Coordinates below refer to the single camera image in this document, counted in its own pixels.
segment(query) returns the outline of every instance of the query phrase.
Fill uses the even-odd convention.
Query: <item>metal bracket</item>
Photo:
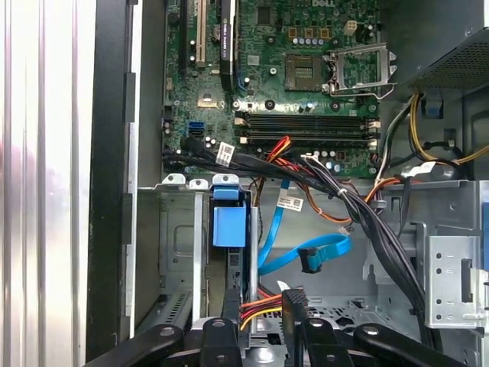
[[[489,273],[475,268],[480,263],[480,238],[429,236],[426,245],[426,325],[486,327]]]
[[[345,81],[345,70],[348,65],[347,58],[359,57],[360,55],[376,53],[379,74],[378,81],[371,83],[357,82],[353,86],[348,86]],[[396,72],[397,66],[391,65],[391,61],[396,60],[396,55],[387,49],[385,43],[369,44],[367,46],[351,47],[342,50],[333,50],[329,54],[323,56],[326,63],[331,65],[333,77],[326,84],[322,85],[322,91],[328,93],[332,97],[352,97],[358,96],[355,91],[368,90],[367,93],[362,93],[363,96],[375,96],[377,99],[383,99],[394,91],[396,83],[389,83],[390,77]],[[385,93],[379,93],[381,87],[390,87]]]

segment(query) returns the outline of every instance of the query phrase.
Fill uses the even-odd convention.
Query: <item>orange wire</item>
[[[255,302],[249,302],[247,304],[242,304],[241,308],[257,306],[258,304],[265,304],[267,302],[270,302],[271,300],[279,300],[279,299],[281,299],[281,297],[282,297],[282,294],[277,294],[276,296],[265,298],[264,300],[256,300]]]

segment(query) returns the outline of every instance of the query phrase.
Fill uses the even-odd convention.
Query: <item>integrated circuit chip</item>
[[[272,11],[270,6],[259,6],[257,10],[257,24],[270,25],[272,22]]]
[[[320,56],[287,55],[285,65],[285,90],[321,91]]]

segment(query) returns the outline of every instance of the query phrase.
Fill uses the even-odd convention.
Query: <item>pcie slot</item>
[[[197,41],[196,41],[197,67],[204,67],[206,65],[206,27],[207,27],[207,0],[198,0]]]
[[[180,47],[178,50],[178,72],[182,77],[186,76],[187,67],[187,27],[189,26],[189,0],[180,0]]]

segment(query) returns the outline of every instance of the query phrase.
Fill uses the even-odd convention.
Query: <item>cable connector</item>
[[[297,250],[300,257],[300,263],[303,266],[303,273],[315,274],[321,271],[321,264],[313,269],[309,263],[309,258],[316,256],[317,251],[317,248],[299,248],[299,250]]]

